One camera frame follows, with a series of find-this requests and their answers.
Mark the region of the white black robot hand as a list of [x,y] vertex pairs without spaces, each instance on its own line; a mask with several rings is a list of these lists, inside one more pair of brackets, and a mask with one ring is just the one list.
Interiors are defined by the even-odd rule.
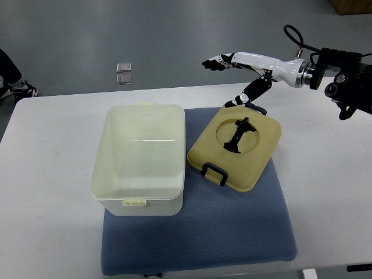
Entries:
[[211,71],[252,70],[259,75],[239,95],[225,104],[227,108],[251,103],[267,92],[273,82],[284,81],[290,87],[300,88],[305,83],[305,73],[309,69],[309,63],[302,58],[284,62],[277,58],[247,52],[217,55],[202,62],[202,66]]

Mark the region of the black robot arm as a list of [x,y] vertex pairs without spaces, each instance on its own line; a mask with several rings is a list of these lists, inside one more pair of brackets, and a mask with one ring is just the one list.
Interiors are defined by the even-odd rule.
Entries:
[[356,52],[322,48],[311,54],[317,60],[311,60],[304,83],[317,90],[326,71],[335,72],[333,82],[324,89],[325,96],[339,108],[340,120],[353,116],[361,110],[371,113],[371,65],[362,63],[363,55]]

